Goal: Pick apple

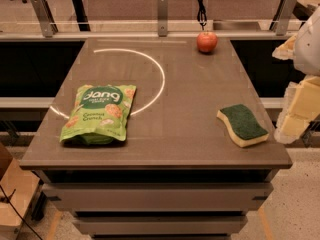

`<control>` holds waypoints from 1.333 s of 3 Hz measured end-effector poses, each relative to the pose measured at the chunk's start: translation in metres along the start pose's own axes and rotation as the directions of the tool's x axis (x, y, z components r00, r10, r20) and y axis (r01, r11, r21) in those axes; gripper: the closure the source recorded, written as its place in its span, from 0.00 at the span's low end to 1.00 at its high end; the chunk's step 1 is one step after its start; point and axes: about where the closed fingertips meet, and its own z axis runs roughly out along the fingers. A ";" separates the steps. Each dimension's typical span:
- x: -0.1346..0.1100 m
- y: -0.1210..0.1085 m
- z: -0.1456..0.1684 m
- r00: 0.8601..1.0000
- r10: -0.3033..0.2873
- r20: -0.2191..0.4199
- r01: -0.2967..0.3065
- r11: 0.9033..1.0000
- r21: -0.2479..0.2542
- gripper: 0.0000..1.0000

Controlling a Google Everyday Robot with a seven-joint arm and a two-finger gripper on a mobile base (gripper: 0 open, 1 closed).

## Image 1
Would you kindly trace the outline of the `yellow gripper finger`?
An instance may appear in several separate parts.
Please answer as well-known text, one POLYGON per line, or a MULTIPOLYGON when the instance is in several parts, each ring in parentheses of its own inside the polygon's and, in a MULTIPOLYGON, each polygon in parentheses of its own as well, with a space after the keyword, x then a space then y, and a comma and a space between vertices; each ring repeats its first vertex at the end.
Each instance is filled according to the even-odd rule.
POLYGON ((296 36, 293 35, 287 39, 283 44, 278 46, 272 53, 272 56, 280 60, 289 60, 293 58, 294 44, 296 36))
POLYGON ((319 115, 320 77, 307 75, 299 83, 290 82, 285 90, 274 138, 282 144, 293 143, 319 115))

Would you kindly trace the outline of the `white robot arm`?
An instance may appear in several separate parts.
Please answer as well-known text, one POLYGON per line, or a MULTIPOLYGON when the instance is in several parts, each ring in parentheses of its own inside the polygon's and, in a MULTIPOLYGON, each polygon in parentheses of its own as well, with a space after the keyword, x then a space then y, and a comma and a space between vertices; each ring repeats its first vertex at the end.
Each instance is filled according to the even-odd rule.
POLYGON ((298 84, 290 82, 286 88, 276 123, 274 138, 279 143, 291 144, 320 115, 320 7, 272 56, 292 59, 294 68, 305 74, 298 84))

